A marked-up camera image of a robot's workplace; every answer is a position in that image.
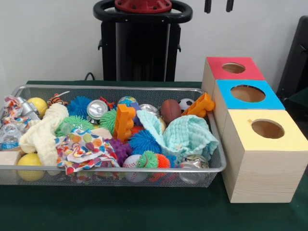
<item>orange lego brick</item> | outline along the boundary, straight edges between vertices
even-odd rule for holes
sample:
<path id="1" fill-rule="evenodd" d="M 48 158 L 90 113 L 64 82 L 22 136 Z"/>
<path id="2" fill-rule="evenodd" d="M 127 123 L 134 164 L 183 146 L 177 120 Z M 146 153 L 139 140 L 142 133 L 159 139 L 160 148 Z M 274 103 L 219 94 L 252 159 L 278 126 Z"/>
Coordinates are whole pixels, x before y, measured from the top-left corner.
<path id="1" fill-rule="evenodd" d="M 198 117 L 204 117 L 206 115 L 206 111 L 210 112 L 214 109 L 214 107 L 215 103 L 211 100 L 210 95 L 204 93 L 182 113 L 182 116 L 196 115 Z"/>
<path id="2" fill-rule="evenodd" d="M 125 104 L 118 104 L 116 110 L 114 137 L 121 142 L 131 137 L 131 129 L 134 127 L 133 117 L 136 110 L 133 107 L 127 107 Z"/>

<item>small football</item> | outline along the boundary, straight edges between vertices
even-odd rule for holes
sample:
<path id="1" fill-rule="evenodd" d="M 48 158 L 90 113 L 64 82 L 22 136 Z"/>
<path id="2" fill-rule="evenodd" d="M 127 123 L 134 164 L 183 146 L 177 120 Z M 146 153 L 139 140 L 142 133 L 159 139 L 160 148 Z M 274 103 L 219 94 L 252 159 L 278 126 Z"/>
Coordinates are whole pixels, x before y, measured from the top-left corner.
<path id="1" fill-rule="evenodd" d="M 182 99 L 179 103 L 181 112 L 183 113 L 187 108 L 189 108 L 194 103 L 191 99 Z"/>
<path id="2" fill-rule="evenodd" d="M 176 100 L 165 100 L 160 108 L 163 120 L 169 124 L 174 119 L 181 116 L 180 105 Z"/>

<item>colorful polka dot cloth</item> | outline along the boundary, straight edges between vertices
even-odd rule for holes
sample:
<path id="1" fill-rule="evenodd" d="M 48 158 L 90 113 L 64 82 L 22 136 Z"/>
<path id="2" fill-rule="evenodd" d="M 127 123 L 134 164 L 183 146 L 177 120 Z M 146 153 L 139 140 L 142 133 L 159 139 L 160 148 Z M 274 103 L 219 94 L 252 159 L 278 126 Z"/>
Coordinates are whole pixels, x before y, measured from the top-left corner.
<path id="1" fill-rule="evenodd" d="M 2 125 L 14 123 L 18 125 L 18 128 L 21 131 L 26 131 L 29 128 L 29 121 L 31 118 L 29 117 L 22 117 L 20 114 L 23 111 L 23 108 L 18 101 L 17 98 L 9 95 L 4 98 L 4 117 L 2 119 Z"/>
<path id="2" fill-rule="evenodd" d="M 67 136 L 58 137 L 55 141 L 57 166 L 65 167 L 67 175 L 92 167 L 119 167 L 111 144 L 90 130 L 75 128 Z"/>

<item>wooden box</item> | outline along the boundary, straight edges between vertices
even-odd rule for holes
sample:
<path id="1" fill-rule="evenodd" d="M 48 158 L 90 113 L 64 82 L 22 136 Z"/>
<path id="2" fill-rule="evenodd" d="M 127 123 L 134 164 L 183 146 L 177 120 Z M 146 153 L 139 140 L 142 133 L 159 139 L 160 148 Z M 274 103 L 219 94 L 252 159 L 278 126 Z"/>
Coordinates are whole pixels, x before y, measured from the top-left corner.
<path id="1" fill-rule="evenodd" d="M 308 163 L 308 141 L 285 110 L 228 110 L 223 179 L 231 203 L 287 203 Z"/>
<path id="2" fill-rule="evenodd" d="M 214 87 L 214 117 L 223 135 L 228 109 L 284 109 L 266 81 L 217 80 Z"/>
<path id="3" fill-rule="evenodd" d="M 250 57 L 207 57 L 202 90 L 212 97 L 218 79 L 264 80 L 264 77 Z"/>

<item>metal basket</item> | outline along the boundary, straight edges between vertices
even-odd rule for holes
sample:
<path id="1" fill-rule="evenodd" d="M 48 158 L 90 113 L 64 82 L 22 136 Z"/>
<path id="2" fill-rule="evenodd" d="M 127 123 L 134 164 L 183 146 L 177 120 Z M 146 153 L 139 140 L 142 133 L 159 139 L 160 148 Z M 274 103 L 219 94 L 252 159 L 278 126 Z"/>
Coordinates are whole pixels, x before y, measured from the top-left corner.
<path id="1" fill-rule="evenodd" d="M 16 88 L 13 96 L 21 96 L 25 99 L 40 97 L 48 100 L 54 93 L 62 93 L 69 90 L 70 93 L 62 97 L 65 101 L 71 101 L 77 96 L 86 96 L 90 99 L 98 99 L 100 96 L 110 102 L 117 102 L 121 97 L 129 95 L 137 99 L 139 104 L 149 103 L 157 108 L 166 99 L 181 100 L 189 98 L 197 100 L 203 91 L 200 89 L 176 89 L 176 88 L 133 88 L 133 87 L 96 87 L 96 86 L 54 86 L 54 85 L 25 85 Z M 220 141 L 217 127 L 212 113 L 208 113 L 206 120 L 213 135 Z M 88 185 L 88 186 L 158 186 L 158 187 L 208 187 L 218 172 L 226 167 L 226 159 L 221 144 L 214 151 L 209 160 L 210 168 L 93 168 L 67 176 L 64 168 L 46 166 L 0 166 L 0 184 L 9 185 Z M 18 171 L 28 178 L 25 181 L 20 178 Z M 142 182 L 130 182 L 127 174 L 146 174 L 147 178 Z M 43 175 L 39 180 L 35 176 Z"/>

